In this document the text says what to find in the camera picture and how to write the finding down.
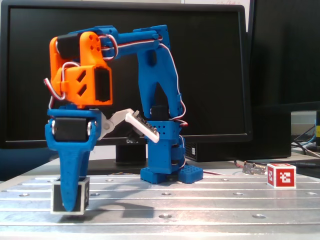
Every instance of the red and white wire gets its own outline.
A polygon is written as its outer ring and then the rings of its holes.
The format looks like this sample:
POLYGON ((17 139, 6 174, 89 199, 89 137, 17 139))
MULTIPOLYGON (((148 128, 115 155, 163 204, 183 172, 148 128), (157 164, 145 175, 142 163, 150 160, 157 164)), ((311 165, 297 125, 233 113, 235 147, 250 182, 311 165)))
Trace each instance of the red and white wire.
MULTIPOLYGON (((183 148, 185 148, 185 140, 184 140, 184 138, 183 138, 181 135, 179 135, 179 137, 180 137, 181 140, 182 140, 182 146, 183 146, 183 148)), ((185 155, 183 155, 183 158, 184 158, 184 162, 183 162, 182 166, 179 167, 179 169, 183 169, 183 168, 185 167, 186 163, 187 163, 185 155)))
POLYGON ((101 35, 99 36, 99 38, 109 38, 113 44, 113 47, 110 47, 108 48, 107 50, 110 50, 110 49, 114 49, 114 55, 113 56, 107 56, 107 57, 104 57, 103 60, 105 61, 111 61, 113 60, 116 56, 118 56, 118 53, 119 53, 119 46, 117 44, 117 41, 115 39, 114 36, 110 35, 110 34, 104 34, 104 35, 101 35))
MULTIPOLYGON (((75 66, 75 67, 80 67, 80 65, 74 61, 67 61, 62 65, 62 73, 61 73, 61 82, 65 81, 65 68, 67 66, 75 66)), ((57 92, 54 90, 54 88, 51 85, 50 80, 46 77, 43 80, 44 84, 47 86, 47 88, 49 89, 50 93, 51 93, 51 98, 50 98, 50 102, 48 105, 48 108, 51 109, 53 107, 54 101, 55 99, 62 101, 66 98, 66 93, 63 92, 62 96, 60 96, 59 94, 57 94, 57 92)))
POLYGON ((163 38, 159 38, 159 39, 147 39, 147 40, 139 40, 139 41, 133 41, 133 42, 129 42, 129 43, 122 43, 122 44, 118 44, 116 39, 114 38, 114 36, 110 35, 110 34, 105 34, 105 35, 101 35, 99 36, 99 38, 110 38, 113 46, 112 47, 102 47, 102 51, 109 51, 114 49, 114 56, 111 57, 104 57, 103 59, 106 61, 110 61, 112 59, 114 59, 118 53, 119 53, 119 49, 120 48, 125 48, 125 47, 129 47, 129 46, 133 46, 133 45, 138 45, 138 44, 147 44, 147 43, 154 43, 155 41, 161 41, 163 38))
MULTIPOLYGON (((111 57, 112 58, 115 58, 118 54, 118 49, 119 48, 125 48, 125 47, 128 47, 128 46, 133 46, 133 45, 138 45, 138 44, 147 44, 147 43, 153 43, 155 41, 161 41, 163 38, 159 38, 159 39, 149 39, 149 40, 140 40, 140 41, 134 41, 134 42, 129 42, 129 43, 122 43, 122 44, 117 44, 117 41, 114 39, 115 43, 112 42, 112 44, 115 46, 115 47, 104 47, 102 48, 102 51, 109 51, 109 50, 112 50, 114 49, 115 52, 116 52, 116 55, 111 57)), ((172 60, 172 64, 173 64, 173 67, 174 67, 174 71, 175 71, 175 74, 176 74, 176 89, 177 89, 177 92, 178 94, 180 95, 180 89, 179 89, 179 75, 178 75, 178 72, 177 72, 177 68, 176 68, 176 64, 175 64, 175 61, 174 61, 174 58, 171 54, 171 51, 170 49, 164 45, 163 43, 159 43, 159 46, 165 48, 170 57, 171 57, 171 60, 172 60)), ((180 98, 180 102, 181 102, 181 105, 183 107, 183 113, 180 115, 180 116, 176 116, 176 117, 173 117, 173 118, 170 118, 170 120, 175 120, 175 121, 179 121, 181 122, 180 126, 183 126, 183 127, 186 127, 188 126, 188 123, 183 121, 183 120, 180 120, 187 112, 187 108, 186 108, 186 105, 184 104, 184 102, 182 101, 182 98, 180 98)))
POLYGON ((212 175, 225 175, 222 173, 214 172, 214 171, 203 171, 204 174, 212 174, 212 175))
MULTIPOLYGON (((173 68, 174 68, 175 75, 176 75, 176 89, 177 89, 177 91, 178 91, 178 94, 180 95, 179 75, 178 75, 178 72, 177 72, 175 60, 174 60, 174 58, 172 57, 172 54, 171 54, 170 49, 169 49, 166 45, 164 45, 163 43, 160 43, 159 45, 160 45, 161 47, 165 48, 165 49, 168 51, 168 53, 169 53, 169 55, 170 55, 170 57, 171 57, 172 64, 173 64, 173 68)), ((173 118, 170 118, 169 120, 173 120, 173 121, 174 121, 174 120, 180 120, 180 119, 186 114, 187 108, 186 108, 186 105, 184 104, 184 102, 182 101, 181 95, 180 95, 180 102, 181 102, 181 105, 182 105, 182 107, 183 107, 183 113, 182 113, 180 116, 175 116, 175 117, 173 117, 173 118)), ((180 126, 187 126, 187 125, 188 125, 188 123, 185 122, 185 121, 183 121, 183 123, 180 124, 180 126)))

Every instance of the black monitor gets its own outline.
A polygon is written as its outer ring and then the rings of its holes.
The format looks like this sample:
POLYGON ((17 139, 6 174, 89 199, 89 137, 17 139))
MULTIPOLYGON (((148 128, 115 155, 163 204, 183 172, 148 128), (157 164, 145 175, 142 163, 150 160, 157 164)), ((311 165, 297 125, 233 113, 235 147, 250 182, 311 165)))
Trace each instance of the black monitor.
MULTIPOLYGON (((119 33, 167 25, 179 74, 188 142, 241 142, 251 138, 251 115, 242 6, 94 1, 4 0, 1 5, 0 147, 46 147, 50 93, 49 42, 59 35, 113 25, 119 33)), ((136 55, 110 63, 110 117, 127 108, 142 112, 136 55)), ((161 91, 157 93, 163 101, 161 91)), ((126 129, 100 145, 126 145, 126 129)))
POLYGON ((251 0, 250 81, 257 109, 320 110, 319 8, 319 0, 251 0))

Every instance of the electrical wire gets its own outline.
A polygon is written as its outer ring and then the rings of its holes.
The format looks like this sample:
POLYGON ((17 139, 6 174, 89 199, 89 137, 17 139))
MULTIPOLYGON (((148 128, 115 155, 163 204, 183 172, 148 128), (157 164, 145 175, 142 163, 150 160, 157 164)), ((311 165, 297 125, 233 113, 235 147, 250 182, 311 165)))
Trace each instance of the electrical wire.
POLYGON ((113 60, 115 57, 118 56, 118 53, 119 53, 119 47, 118 47, 118 44, 117 44, 117 41, 115 39, 114 36, 110 35, 110 34, 104 34, 104 35, 100 35, 99 38, 109 38, 113 44, 113 48, 114 48, 114 55, 113 56, 107 56, 107 57, 104 57, 103 60, 105 61, 111 61, 113 60))
POLYGON ((233 163, 234 163, 234 165, 235 165, 237 168, 243 168, 242 165, 240 165, 240 164, 237 163, 237 160, 234 160, 233 163))
POLYGON ((204 174, 212 174, 212 175, 225 175, 222 173, 214 172, 214 171, 203 171, 204 174))
POLYGON ((316 125, 314 125, 313 127, 309 128, 307 131, 302 133, 300 136, 296 137, 294 140, 297 141, 300 137, 302 137, 303 135, 307 134, 310 130, 314 129, 315 127, 316 127, 316 125))
MULTIPOLYGON (((65 68, 67 66, 74 66, 74 67, 80 67, 80 64, 78 64, 77 62, 74 61, 67 61, 62 65, 62 71, 61 71, 61 83, 63 83, 65 81, 65 68)), ((50 93, 51 93, 51 98, 49 101, 49 105, 48 108, 51 109, 55 103, 55 99, 62 101, 66 98, 66 92, 62 93, 62 96, 60 96, 59 94, 57 94, 57 92, 54 90, 54 88, 51 85, 51 82, 49 81, 49 79, 46 77, 44 80, 44 85, 47 86, 47 88, 49 89, 50 93)))
MULTIPOLYGON (((147 39, 147 40, 140 40, 140 41, 134 41, 134 42, 129 42, 129 43, 117 44, 117 41, 113 38, 114 42, 112 42, 112 44, 113 44, 114 47, 103 47, 102 51, 109 51, 111 49, 114 49, 116 54, 113 57, 104 57, 103 59, 109 61, 109 60, 115 58, 118 55, 118 52, 119 52, 118 49, 119 48, 129 47, 129 46, 133 46, 133 45, 137 45, 137 44, 153 43, 155 41, 161 41, 162 39, 163 38, 160 37, 159 39, 147 39)), ((166 45, 164 45, 163 43, 159 43, 159 46, 165 48, 168 51, 168 53, 169 53, 169 55, 171 57, 173 68, 174 68, 175 75, 176 75, 176 89, 177 89, 178 95, 180 95, 180 103, 181 103, 182 108, 183 108, 183 113, 181 115, 173 117, 173 118, 170 118, 169 120, 181 122, 180 126, 186 127, 186 126, 188 126, 188 123, 186 121, 181 120, 181 118, 186 114, 187 108, 186 108, 185 103, 182 101, 182 97, 181 97, 181 93, 180 93, 180 89, 179 89, 179 75, 178 75, 178 71, 177 71, 177 68, 176 68, 175 61, 174 61, 174 58, 173 58, 173 56, 171 54, 170 49, 166 45)))
MULTIPOLYGON (((181 140, 182 140, 182 146, 183 146, 183 148, 185 148, 185 140, 184 140, 184 138, 183 138, 181 135, 179 135, 179 137, 180 137, 181 140)), ((184 158, 184 162, 183 162, 182 166, 179 167, 179 169, 183 169, 183 168, 185 167, 186 163, 187 163, 185 155, 183 155, 183 158, 184 158)))
POLYGON ((186 105, 184 104, 184 102, 182 101, 182 97, 181 97, 181 94, 180 94, 180 89, 179 89, 179 75, 178 75, 178 71, 177 71, 177 68, 176 68, 175 60, 174 60, 174 58, 173 58, 173 56, 172 56, 172 54, 171 54, 170 49, 169 49, 166 45, 164 45, 163 43, 160 43, 159 46, 165 48, 165 49, 168 51, 168 53, 169 53, 169 55, 170 55, 170 57, 171 57, 172 64, 173 64, 173 68, 174 68, 175 75, 176 75, 176 89, 177 89, 177 91, 178 91, 178 95, 180 95, 180 103, 181 103, 181 105, 182 105, 182 107, 183 107, 183 113, 182 113, 180 116, 175 116, 175 117, 173 117, 173 118, 170 118, 169 120, 181 119, 181 118, 186 114, 187 108, 186 108, 186 105))
POLYGON ((293 140, 292 142, 295 143, 296 145, 291 144, 291 146, 295 146, 295 147, 301 148, 302 151, 303 151, 303 154, 304 154, 304 155, 307 155, 307 149, 305 149, 305 148, 300 144, 300 142, 298 142, 298 141, 296 141, 296 140, 293 140))

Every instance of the metal table surface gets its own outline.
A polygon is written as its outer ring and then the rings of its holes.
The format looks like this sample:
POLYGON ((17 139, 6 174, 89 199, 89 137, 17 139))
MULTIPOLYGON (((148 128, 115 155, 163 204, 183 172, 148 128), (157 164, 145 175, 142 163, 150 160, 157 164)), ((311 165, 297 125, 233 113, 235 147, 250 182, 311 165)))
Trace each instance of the metal table surface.
POLYGON ((194 184, 139 175, 90 178, 83 216, 50 214, 51 181, 30 179, 0 192, 0 239, 319 239, 320 182, 272 189, 266 176, 206 174, 194 184))

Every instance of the blue bracket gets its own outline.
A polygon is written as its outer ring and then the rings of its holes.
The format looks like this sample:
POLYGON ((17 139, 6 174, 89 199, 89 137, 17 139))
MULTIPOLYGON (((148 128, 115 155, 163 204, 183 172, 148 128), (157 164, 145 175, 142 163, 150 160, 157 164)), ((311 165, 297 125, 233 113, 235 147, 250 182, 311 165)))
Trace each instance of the blue bracket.
POLYGON ((48 148, 58 151, 60 158, 61 196, 64 208, 71 212, 77 201, 79 177, 87 176, 90 151, 101 134, 101 112, 99 110, 76 110, 74 106, 49 109, 52 116, 45 125, 45 138, 48 148), (86 142, 56 141, 52 133, 52 122, 56 117, 87 118, 91 121, 91 132, 86 142))

